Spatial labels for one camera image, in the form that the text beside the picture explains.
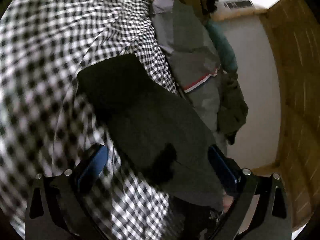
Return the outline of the dark olive garment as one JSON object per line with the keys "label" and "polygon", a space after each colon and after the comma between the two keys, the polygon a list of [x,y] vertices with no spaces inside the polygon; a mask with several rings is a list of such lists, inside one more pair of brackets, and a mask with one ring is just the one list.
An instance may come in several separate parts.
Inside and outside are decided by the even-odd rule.
{"label": "dark olive garment", "polygon": [[229,145],[234,145],[236,134],[246,123],[248,115],[248,106],[236,72],[222,74],[219,93],[217,130],[224,135]]}

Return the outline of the grey quilt with stripe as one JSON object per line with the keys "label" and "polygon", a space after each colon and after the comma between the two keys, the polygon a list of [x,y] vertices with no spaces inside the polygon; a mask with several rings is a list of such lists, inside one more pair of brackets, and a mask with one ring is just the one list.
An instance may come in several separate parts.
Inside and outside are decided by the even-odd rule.
{"label": "grey quilt with stripe", "polygon": [[217,129],[221,62],[207,30],[193,8],[180,0],[153,1],[151,21],[182,93],[227,153],[225,137]]}

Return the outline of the dark green large jacket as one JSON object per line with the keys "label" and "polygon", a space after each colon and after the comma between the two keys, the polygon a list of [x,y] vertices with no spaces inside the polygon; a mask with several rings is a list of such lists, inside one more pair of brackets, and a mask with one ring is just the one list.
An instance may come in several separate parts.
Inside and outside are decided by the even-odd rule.
{"label": "dark green large jacket", "polygon": [[208,159],[215,138],[189,103],[155,83],[133,54],[86,67],[77,80],[133,171],[174,197],[222,210],[223,187]]}

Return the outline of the teal pillow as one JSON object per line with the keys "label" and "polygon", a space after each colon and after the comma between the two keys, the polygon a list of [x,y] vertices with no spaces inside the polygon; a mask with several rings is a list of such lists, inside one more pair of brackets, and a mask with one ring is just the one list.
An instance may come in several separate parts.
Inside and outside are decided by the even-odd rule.
{"label": "teal pillow", "polygon": [[227,73],[236,73],[238,71],[236,56],[222,29],[213,20],[208,20],[204,27],[217,50],[222,69]]}

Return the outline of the black white checkered bedsheet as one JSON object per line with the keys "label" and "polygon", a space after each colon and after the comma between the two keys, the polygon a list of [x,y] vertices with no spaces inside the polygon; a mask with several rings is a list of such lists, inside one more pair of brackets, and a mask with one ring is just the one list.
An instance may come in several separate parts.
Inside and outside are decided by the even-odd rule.
{"label": "black white checkered bedsheet", "polygon": [[1,18],[1,210],[19,236],[31,184],[61,175],[94,144],[112,146],[77,74],[135,54],[148,76],[176,93],[155,38],[151,0],[13,0]]}

